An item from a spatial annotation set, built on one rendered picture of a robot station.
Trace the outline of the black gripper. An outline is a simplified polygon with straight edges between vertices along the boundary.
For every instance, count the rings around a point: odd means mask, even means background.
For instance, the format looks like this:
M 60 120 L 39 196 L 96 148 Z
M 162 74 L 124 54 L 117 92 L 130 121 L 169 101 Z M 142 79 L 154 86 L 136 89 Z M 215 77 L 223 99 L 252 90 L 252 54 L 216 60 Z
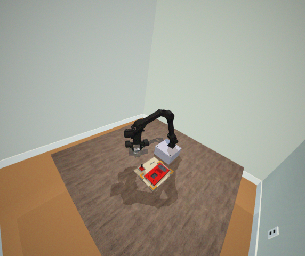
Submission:
M 148 146 L 149 145 L 149 142 L 147 139 L 143 139 L 143 141 L 141 141 L 141 137 L 140 138 L 136 138 L 134 137 L 134 141 L 133 142 L 130 142 L 129 141 L 125 141 L 125 147 L 126 148 L 131 148 L 134 152 L 134 148 L 133 148 L 133 145 L 140 145 L 140 150 L 145 147 L 145 146 Z

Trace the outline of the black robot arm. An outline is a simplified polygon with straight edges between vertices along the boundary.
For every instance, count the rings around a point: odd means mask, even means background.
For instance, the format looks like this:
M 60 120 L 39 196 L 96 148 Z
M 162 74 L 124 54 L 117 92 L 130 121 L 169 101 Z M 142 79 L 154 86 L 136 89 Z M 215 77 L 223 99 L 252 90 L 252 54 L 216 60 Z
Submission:
M 131 129 L 125 129 L 124 138 L 131 138 L 133 139 L 133 141 L 134 141 L 134 137 L 140 138 L 146 125 L 161 116 L 167 119 L 168 130 L 169 130 L 167 137 L 170 139 L 170 143 L 168 144 L 168 146 L 173 149 L 176 146 L 175 144 L 178 143 L 178 140 L 174 133 L 174 126 L 173 126 L 174 114 L 170 110 L 159 109 L 156 112 L 152 113 L 151 115 L 147 116 L 146 118 L 136 120 L 134 124 L 131 126 Z

